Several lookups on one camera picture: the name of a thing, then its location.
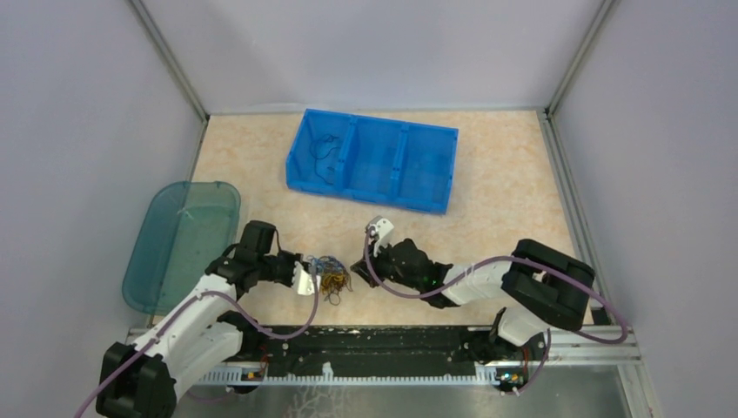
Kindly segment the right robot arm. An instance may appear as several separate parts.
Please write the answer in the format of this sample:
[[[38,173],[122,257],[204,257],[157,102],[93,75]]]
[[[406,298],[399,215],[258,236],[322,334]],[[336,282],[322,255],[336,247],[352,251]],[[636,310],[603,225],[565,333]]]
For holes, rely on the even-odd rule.
[[[370,287],[391,282],[408,288],[407,297],[431,307],[461,307],[504,295],[514,303],[496,313],[490,347],[512,359],[532,337],[549,327],[581,329],[595,270],[588,264],[534,239],[518,242],[510,260],[478,265],[433,261],[412,239],[378,247],[351,266]]]

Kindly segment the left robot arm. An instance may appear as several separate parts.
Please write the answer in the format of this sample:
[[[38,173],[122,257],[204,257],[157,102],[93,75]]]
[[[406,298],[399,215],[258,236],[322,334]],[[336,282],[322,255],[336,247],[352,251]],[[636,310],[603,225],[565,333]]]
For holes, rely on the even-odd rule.
[[[282,284],[299,295],[319,296],[315,260],[278,246],[275,225],[251,220],[195,287],[156,326],[131,344],[116,342],[104,354],[100,382],[77,410],[93,405],[103,417],[170,417],[179,401],[208,372],[232,357],[254,358],[261,340],[290,340],[308,328],[277,334],[238,303],[259,282]]]

